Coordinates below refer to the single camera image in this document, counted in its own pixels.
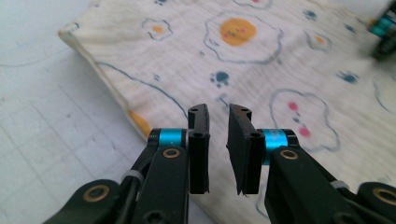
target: cartoon cloud print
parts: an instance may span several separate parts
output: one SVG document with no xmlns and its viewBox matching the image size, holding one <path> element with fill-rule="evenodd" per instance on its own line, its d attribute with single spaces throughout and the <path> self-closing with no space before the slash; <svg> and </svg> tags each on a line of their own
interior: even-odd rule
<svg viewBox="0 0 396 224">
<path fill-rule="evenodd" d="M 243 7 L 254 7 L 257 9 L 268 9 L 272 6 L 273 0 L 233 0 Z"/>
<path fill-rule="evenodd" d="M 142 27 L 148 32 L 152 39 L 158 41 L 162 41 L 173 34 L 171 26 L 167 21 L 146 19 L 142 22 Z"/>
<path fill-rule="evenodd" d="M 316 95 L 277 90 L 271 96 L 270 110 L 275 126 L 294 130 L 305 150 L 340 148 L 338 133 L 329 123 L 329 107 Z"/>
<path fill-rule="evenodd" d="M 205 25 L 204 43 L 226 63 L 268 64 L 282 49 L 282 30 L 254 16 L 225 11 Z"/>
<path fill-rule="evenodd" d="M 373 79 L 375 99 L 390 114 L 396 114 L 396 76 L 392 73 L 377 76 Z"/>
</svg>

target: pink dots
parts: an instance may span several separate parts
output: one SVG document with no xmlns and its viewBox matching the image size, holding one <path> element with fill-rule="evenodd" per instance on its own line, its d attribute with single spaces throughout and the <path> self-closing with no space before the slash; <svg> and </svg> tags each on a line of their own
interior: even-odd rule
<svg viewBox="0 0 396 224">
<path fill-rule="evenodd" d="M 309 130 L 305 127 L 300 128 L 299 133 L 303 136 L 303 137 L 310 137 L 311 136 L 311 132 L 309 132 Z"/>
<path fill-rule="evenodd" d="M 289 106 L 289 109 L 292 110 L 292 111 L 297 111 L 298 110 L 298 106 L 294 102 L 289 102 L 288 106 Z"/>
</svg>

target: blue ring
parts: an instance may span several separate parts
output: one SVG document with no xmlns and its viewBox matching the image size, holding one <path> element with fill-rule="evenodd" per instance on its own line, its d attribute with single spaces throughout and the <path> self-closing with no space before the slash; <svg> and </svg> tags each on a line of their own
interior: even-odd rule
<svg viewBox="0 0 396 224">
<path fill-rule="evenodd" d="M 386 31 L 377 26 L 373 26 L 370 32 L 378 37 L 382 37 L 387 33 Z"/>
<path fill-rule="evenodd" d="M 392 24 L 393 24 L 393 21 L 391 20 L 391 18 L 383 17 L 383 18 L 379 19 L 379 21 L 376 23 L 375 26 L 378 26 L 379 28 L 383 29 L 384 31 L 387 31 Z"/>
<path fill-rule="evenodd" d="M 289 145 L 288 137 L 281 129 L 262 129 L 265 136 L 265 160 L 263 165 L 269 165 L 272 152 L 279 147 Z"/>
<path fill-rule="evenodd" d="M 161 129 L 159 147 L 181 147 L 182 129 Z"/>
</svg>

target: patterned fabric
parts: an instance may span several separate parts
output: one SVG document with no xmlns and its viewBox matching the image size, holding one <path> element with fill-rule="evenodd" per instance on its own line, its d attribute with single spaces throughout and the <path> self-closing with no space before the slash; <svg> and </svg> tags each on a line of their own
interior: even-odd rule
<svg viewBox="0 0 396 224">
<path fill-rule="evenodd" d="M 396 185 L 396 77 L 364 51 L 370 34 L 344 8 L 305 0 L 104 0 L 60 31 L 107 84 L 131 123 L 187 127 L 208 105 L 210 194 L 219 223 L 269 223 L 263 194 L 236 195 L 225 147 L 229 104 L 256 128 L 293 129 L 302 147 L 353 191 Z"/>
</svg>

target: cutting mat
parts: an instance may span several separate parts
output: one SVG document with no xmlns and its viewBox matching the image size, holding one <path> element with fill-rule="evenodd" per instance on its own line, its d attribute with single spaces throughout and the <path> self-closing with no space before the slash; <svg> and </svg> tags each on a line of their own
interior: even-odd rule
<svg viewBox="0 0 396 224">
<path fill-rule="evenodd" d="M 85 183 L 120 182 L 146 145 L 88 63 L 57 36 L 89 4 L 1 1 L 2 224 L 42 223 Z M 190 215 L 191 223 L 212 223 L 195 203 Z"/>
</svg>

